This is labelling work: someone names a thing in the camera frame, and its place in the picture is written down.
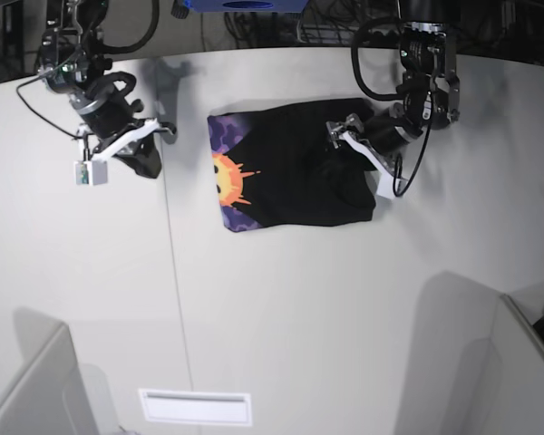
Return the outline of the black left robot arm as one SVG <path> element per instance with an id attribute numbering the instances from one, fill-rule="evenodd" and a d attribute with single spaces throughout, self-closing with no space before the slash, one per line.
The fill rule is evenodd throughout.
<path id="1" fill-rule="evenodd" d="M 326 123 L 337 149 L 346 145 L 367 159 L 378 172 L 377 193 L 400 198 L 414 178 L 403 176 L 403 153 L 414 140 L 427 142 L 432 131 L 443 130 L 460 117 L 461 83 L 452 26 L 459 21 L 456 1 L 400 1 L 393 16 L 373 18 L 362 24 L 351 40 L 355 81 L 365 96 L 389 102 L 385 111 L 362 120 L 349 114 L 344 121 Z M 399 34 L 398 53 L 403 77 L 392 93 L 373 91 L 361 72 L 360 48 L 372 31 L 394 26 Z"/>

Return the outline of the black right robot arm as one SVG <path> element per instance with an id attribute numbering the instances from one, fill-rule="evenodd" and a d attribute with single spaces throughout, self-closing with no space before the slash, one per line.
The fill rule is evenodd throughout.
<path id="1" fill-rule="evenodd" d="M 64 135 L 79 144 L 74 163 L 77 185 L 97 186 L 108 180 L 108 163 L 116 159 L 146 179 L 162 171 L 154 136 L 175 135 L 176 126 L 156 118 L 142 118 L 141 100 L 128 101 L 137 79 L 112 69 L 114 54 L 134 53 L 155 34 L 160 4 L 151 4 L 151 22 L 136 43 L 108 45 L 101 25 L 109 9 L 106 1 L 50 1 L 38 52 L 36 80 L 53 93 L 67 96 L 81 118 L 78 130 Z"/>

